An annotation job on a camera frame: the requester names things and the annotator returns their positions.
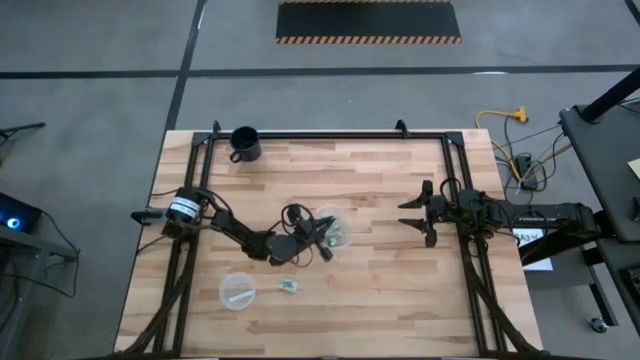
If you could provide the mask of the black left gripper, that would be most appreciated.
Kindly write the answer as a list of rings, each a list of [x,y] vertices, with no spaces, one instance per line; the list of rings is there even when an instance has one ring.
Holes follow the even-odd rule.
[[[331,261],[333,253],[327,245],[334,244],[334,229],[331,226],[335,220],[334,216],[314,218],[306,207],[292,205],[291,223],[294,228],[293,237],[296,240],[296,258],[299,258],[304,250],[315,247],[324,262]]]

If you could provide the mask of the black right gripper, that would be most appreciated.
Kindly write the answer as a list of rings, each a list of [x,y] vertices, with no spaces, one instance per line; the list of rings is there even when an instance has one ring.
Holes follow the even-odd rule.
[[[453,207],[451,202],[442,194],[434,194],[433,182],[424,180],[422,183],[422,193],[416,199],[400,204],[399,209],[419,209],[425,208],[424,219],[399,219],[399,222],[415,228],[425,234],[425,245],[427,248],[434,248],[437,244],[437,231],[435,224],[453,223]]]

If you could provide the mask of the clear plastic bin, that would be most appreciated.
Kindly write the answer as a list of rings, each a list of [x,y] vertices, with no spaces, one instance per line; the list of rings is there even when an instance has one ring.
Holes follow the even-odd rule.
[[[348,247],[352,243],[352,231],[346,211],[342,207],[333,204],[323,206],[316,210],[316,218],[322,218],[326,216],[334,216],[336,218],[331,228],[334,229],[335,235],[340,235],[342,237],[343,241],[343,246],[341,247],[331,248],[328,245],[327,246],[330,249],[341,249]]]

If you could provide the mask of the clear plastic lid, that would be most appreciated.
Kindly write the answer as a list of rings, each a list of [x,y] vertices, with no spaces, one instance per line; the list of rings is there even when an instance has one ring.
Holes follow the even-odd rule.
[[[249,274],[234,272],[222,280],[218,294],[225,308],[242,311],[254,302],[257,292],[255,282]]]

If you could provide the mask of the black mug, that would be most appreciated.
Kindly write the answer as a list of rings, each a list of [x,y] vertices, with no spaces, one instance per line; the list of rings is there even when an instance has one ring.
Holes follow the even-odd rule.
[[[253,162],[261,156],[259,134],[253,127],[242,126],[235,129],[229,143],[233,149],[230,155],[232,163]]]

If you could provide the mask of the black power strip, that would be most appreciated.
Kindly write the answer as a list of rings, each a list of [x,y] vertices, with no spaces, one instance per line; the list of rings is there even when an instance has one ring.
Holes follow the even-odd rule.
[[[515,158],[517,174],[520,176],[518,188],[521,190],[535,191],[538,182],[534,174],[535,162],[531,155],[517,155]]]

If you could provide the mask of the white paper label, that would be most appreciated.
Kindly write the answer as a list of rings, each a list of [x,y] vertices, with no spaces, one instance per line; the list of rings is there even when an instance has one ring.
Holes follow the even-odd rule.
[[[537,246],[537,241],[543,237],[544,232],[542,229],[535,228],[514,228],[514,235],[518,239],[519,248],[526,247],[533,243],[533,246],[530,248],[530,250],[533,251]],[[553,264],[551,259],[547,257],[530,263],[524,266],[523,269],[528,272],[551,272],[553,270]]]

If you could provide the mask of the black side table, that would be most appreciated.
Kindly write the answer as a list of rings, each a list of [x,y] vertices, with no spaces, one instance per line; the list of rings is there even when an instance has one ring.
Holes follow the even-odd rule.
[[[605,230],[596,240],[635,331],[640,336],[640,108],[624,100],[640,90],[640,66],[586,105],[559,113],[580,164],[602,207]]]

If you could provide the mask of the hazard striped black mat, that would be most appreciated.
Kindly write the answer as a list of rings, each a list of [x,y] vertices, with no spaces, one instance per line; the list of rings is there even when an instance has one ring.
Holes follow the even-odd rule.
[[[280,45],[449,45],[462,35],[451,0],[281,0]]]

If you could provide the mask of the black equipment stand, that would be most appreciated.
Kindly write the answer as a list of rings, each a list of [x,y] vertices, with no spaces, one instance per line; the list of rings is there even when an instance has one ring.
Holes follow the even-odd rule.
[[[62,246],[34,231],[22,233],[0,225],[0,299],[8,300],[6,310],[0,307],[0,360],[15,355],[35,288],[49,286],[43,275],[52,256],[73,263],[79,260],[79,249],[70,241]]]

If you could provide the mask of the black computer with blue light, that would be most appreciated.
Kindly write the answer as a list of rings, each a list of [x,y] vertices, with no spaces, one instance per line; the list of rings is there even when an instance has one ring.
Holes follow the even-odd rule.
[[[43,211],[4,193],[0,193],[0,225],[31,234]]]

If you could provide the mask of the black metal rig frame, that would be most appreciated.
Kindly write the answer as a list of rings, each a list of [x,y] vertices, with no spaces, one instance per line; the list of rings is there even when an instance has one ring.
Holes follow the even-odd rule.
[[[266,131],[261,157],[232,163],[227,131],[167,133],[156,163],[151,205],[168,206],[183,185],[207,186],[255,230],[300,203],[333,204],[349,218],[352,243],[324,262],[305,251],[298,264],[255,262],[227,237],[206,231],[175,243],[159,225],[143,229],[142,251],[118,329],[115,354],[142,358],[474,357],[495,345],[487,309],[467,292],[455,228],[438,242],[399,222],[399,209],[424,180],[448,191],[465,183],[497,195],[500,179],[484,130]],[[249,274],[256,298],[232,311],[222,280]],[[298,282],[295,294],[279,289]]]

